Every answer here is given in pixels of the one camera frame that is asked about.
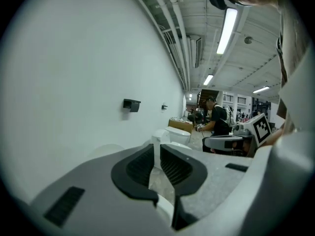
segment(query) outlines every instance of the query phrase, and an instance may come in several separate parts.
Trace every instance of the person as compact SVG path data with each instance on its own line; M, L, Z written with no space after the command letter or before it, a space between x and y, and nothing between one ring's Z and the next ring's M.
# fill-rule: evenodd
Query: person
M211 111L211 120L204 127L198 131L213 131L212 136L221 136L229 134L229 126L226 121L226 110L216 103L216 99L209 96L206 101L207 109ZM204 145L206 138L202 139L202 150L204 152L211 152L211 149Z
M310 37L299 14L289 0L229 0L238 5L271 5L280 13L280 36L276 42L276 49L279 56L281 68L281 87L283 87L295 71L300 60L304 56L309 44ZM225 10L224 0L210 0L211 4L218 9ZM284 118L285 122L263 144L273 145L280 136L293 131L294 124L283 101L279 100L277 115Z

